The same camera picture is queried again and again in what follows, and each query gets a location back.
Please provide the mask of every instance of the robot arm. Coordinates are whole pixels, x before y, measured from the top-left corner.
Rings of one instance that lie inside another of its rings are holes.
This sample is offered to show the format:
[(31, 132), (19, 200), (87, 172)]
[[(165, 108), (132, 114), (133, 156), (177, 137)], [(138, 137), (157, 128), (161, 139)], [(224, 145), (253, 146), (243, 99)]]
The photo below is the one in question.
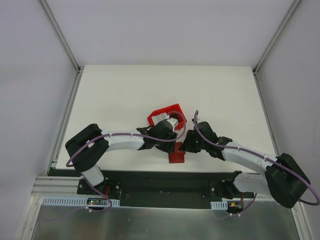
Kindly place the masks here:
[(173, 140), (177, 137), (177, 133), (174, 132), (177, 124), (177, 119), (168, 116), (168, 119), (158, 122), (155, 126), (140, 127), (131, 131), (111, 132), (102, 131), (94, 123), (71, 138), (65, 144), (65, 148), (69, 156), (72, 156), (87, 142), (98, 138), (81, 150), (72, 160), (72, 163), (75, 171), (81, 173), (92, 186), (103, 186), (105, 179), (97, 162), (105, 152), (122, 149), (147, 150), (156, 147), (163, 152), (172, 153), (175, 149), (175, 141), (161, 142), (143, 136)]
[[(290, 155), (283, 153), (280, 156), (275, 156), (260, 153), (242, 147), (230, 138), (224, 136), (218, 137), (206, 121), (197, 119), (196, 124), (200, 133), (206, 139), (219, 146), (226, 147), (218, 147), (206, 142), (199, 135), (198, 131), (194, 129), (188, 130), (185, 141), (180, 147), (181, 151), (198, 153), (201, 150), (205, 150), (214, 158), (240, 164), (258, 173), (235, 171), (232, 178), (224, 180), (215, 189), (216, 194), (219, 196), (232, 199), (239, 192), (261, 193), (272, 196), (279, 204), (286, 208), (292, 208), (307, 190), (306, 185), (299, 179), (257, 156), (262, 155), (265, 158), (282, 164), (310, 183), (309, 179)], [(240, 149), (250, 150), (253, 154)]]

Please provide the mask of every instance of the white table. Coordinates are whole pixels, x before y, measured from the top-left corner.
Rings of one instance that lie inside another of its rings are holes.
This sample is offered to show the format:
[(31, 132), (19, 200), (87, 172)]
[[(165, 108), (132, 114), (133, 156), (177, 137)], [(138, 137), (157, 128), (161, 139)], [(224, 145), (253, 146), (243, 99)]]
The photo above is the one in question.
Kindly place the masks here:
[[(156, 109), (179, 103), (187, 128), (196, 110), (218, 136), (274, 154), (262, 104), (250, 67), (86, 65), (76, 94), (56, 168), (66, 168), (65, 143), (89, 124), (102, 129), (145, 127)], [(118, 150), (102, 156), (102, 170), (168, 172), (252, 172), (236, 163), (186, 153), (185, 163), (169, 164), (168, 154), (151, 150)]]

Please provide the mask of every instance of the red basket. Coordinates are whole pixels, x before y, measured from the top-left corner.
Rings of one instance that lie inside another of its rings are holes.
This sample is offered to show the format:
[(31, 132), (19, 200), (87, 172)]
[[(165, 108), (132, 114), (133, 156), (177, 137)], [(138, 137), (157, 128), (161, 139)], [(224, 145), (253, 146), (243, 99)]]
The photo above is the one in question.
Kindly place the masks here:
[[(186, 116), (184, 115), (184, 113), (182, 112), (182, 110), (181, 110), (181, 107), (180, 107), (180, 105), (177, 103), (177, 104), (173, 104), (173, 105), (171, 105), (171, 106), (167, 106), (167, 107), (164, 107), (164, 108), (161, 108), (161, 109), (158, 109), (158, 110), (154, 110), (148, 117), (147, 117), (147, 120), (148, 120), (148, 122), (149, 122), (149, 124), (150, 125), (152, 125), (152, 126), (154, 126), (155, 124), (154, 124), (154, 121), (152, 120), (152, 117), (153, 116), (156, 116), (156, 115), (159, 115), (159, 114), (163, 114), (163, 113), (169, 113), (169, 112), (171, 112), (171, 111), (176, 111), (176, 112), (179, 112), (179, 113), (181, 113), (183, 116), (184, 116), (184, 118), (185, 118), (185, 121), (187, 122), (187, 119), (186, 119)], [(184, 121), (184, 119), (179, 115), (179, 114), (177, 114), (177, 116), (178, 116), (178, 125), (174, 128), (174, 130), (181, 130), (183, 127), (184, 127), (184, 125), (185, 125), (185, 121)]]

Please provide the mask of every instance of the gray floor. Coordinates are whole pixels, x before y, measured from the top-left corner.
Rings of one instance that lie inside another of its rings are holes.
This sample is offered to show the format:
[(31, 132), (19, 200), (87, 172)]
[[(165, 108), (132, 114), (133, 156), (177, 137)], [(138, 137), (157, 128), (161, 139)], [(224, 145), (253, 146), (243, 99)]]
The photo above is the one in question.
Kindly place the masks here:
[[(42, 206), (53, 219), (74, 207)], [(255, 202), (240, 217), (217, 220), (225, 212), (199, 209), (113, 208), (104, 213), (81, 209), (54, 222), (38, 217), (33, 240), (298, 240), (290, 209)]]

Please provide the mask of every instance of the white wall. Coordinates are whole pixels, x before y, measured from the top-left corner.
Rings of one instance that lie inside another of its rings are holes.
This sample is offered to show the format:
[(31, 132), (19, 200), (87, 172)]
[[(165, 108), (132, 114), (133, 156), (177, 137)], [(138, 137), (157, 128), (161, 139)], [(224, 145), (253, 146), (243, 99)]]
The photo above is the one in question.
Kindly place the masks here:
[[(258, 73), (280, 152), (293, 155), (320, 193), (320, 1), (304, 0)], [(315, 201), (310, 193), (304, 199)], [(306, 208), (320, 239), (320, 207)]]
[(0, 1), (0, 239), (43, 174), (75, 72), (38, 1)]
[(257, 64), (293, 0), (48, 0), (80, 65)]

